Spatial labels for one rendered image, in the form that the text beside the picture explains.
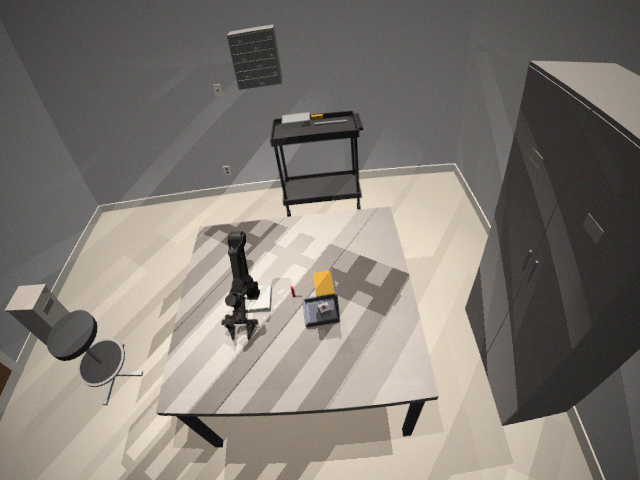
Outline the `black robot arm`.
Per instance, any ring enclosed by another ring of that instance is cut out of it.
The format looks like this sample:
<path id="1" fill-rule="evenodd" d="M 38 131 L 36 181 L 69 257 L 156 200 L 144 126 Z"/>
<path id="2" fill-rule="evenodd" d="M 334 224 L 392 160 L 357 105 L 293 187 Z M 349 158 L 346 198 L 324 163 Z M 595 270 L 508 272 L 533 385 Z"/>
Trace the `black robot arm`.
<path id="1" fill-rule="evenodd" d="M 225 304 L 229 307 L 245 307 L 245 295 L 247 295 L 247 300 L 257 300 L 260 294 L 258 281 L 253 281 L 248 273 L 244 252 L 245 244 L 246 234 L 243 231 L 230 232 L 228 235 L 228 256 L 233 274 L 232 287 L 229 295 L 225 298 Z"/>

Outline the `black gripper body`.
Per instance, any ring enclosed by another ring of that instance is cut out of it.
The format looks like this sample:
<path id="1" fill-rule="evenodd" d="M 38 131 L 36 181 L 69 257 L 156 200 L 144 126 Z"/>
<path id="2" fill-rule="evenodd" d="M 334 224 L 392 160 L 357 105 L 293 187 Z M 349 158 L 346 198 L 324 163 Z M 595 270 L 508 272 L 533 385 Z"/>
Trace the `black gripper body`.
<path id="1" fill-rule="evenodd" d="M 221 325 L 233 326 L 234 324 L 246 324 L 246 325 L 259 325 L 259 321 L 257 319 L 247 320 L 246 318 L 245 307 L 234 308 L 234 319 L 224 319 L 221 322 Z M 239 321 L 239 322 L 237 322 Z"/>

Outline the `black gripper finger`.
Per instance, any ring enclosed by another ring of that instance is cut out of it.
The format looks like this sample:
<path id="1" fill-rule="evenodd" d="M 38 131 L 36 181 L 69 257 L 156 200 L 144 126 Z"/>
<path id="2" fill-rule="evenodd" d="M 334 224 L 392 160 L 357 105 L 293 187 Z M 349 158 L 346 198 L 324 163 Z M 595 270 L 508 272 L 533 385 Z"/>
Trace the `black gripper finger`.
<path id="1" fill-rule="evenodd" d="M 229 330 L 230 335 L 231 335 L 231 338 L 232 338 L 233 340 L 235 340 L 235 326 L 228 326 L 228 325 L 226 325 L 226 326 L 224 326 L 224 327 L 226 327 L 226 328 Z"/>
<path id="2" fill-rule="evenodd" d="M 247 336 L 248 336 L 248 340 L 251 338 L 251 334 L 252 334 L 252 332 L 253 332 L 253 330 L 254 330 L 255 326 L 257 326 L 257 325 L 247 325 L 247 326 L 246 326 L 246 328 L 247 328 Z"/>

